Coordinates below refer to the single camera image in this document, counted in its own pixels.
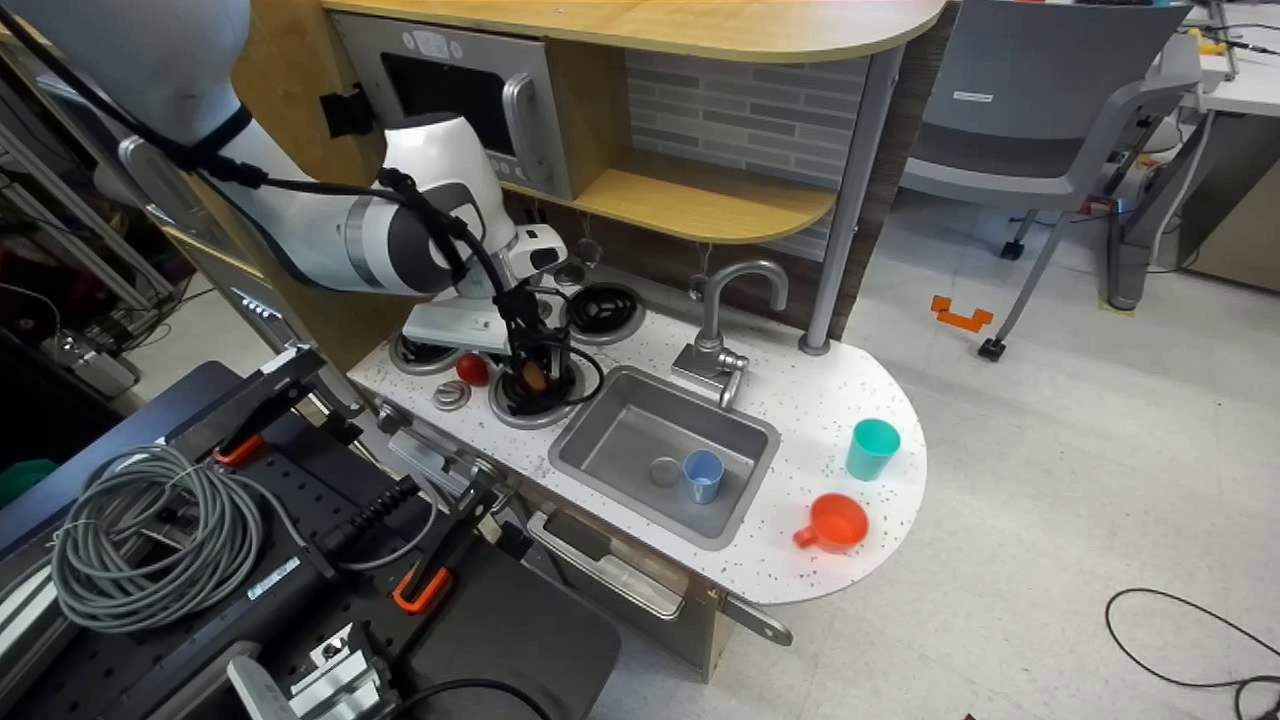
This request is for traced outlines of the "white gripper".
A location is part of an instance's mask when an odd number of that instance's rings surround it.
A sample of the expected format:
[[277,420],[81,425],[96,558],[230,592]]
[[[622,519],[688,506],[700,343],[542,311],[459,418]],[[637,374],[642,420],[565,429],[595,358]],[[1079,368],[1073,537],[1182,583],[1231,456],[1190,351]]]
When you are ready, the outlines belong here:
[[[501,223],[484,238],[484,253],[501,281],[515,289],[554,274],[568,257],[568,243],[554,223]],[[507,358],[507,326],[481,266],[468,266],[468,276],[443,298],[418,306],[399,326],[399,338],[414,343]]]

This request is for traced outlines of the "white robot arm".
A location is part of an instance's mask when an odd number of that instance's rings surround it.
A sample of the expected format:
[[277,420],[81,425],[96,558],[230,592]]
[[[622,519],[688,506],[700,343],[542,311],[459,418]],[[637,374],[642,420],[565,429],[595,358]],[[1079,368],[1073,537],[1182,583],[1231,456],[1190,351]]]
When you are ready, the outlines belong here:
[[431,306],[481,289],[501,358],[560,343],[527,281],[565,257],[507,216],[476,129],[443,116],[396,129],[364,184],[307,175],[233,84],[252,0],[6,0],[6,23],[116,129],[214,184],[306,284]]

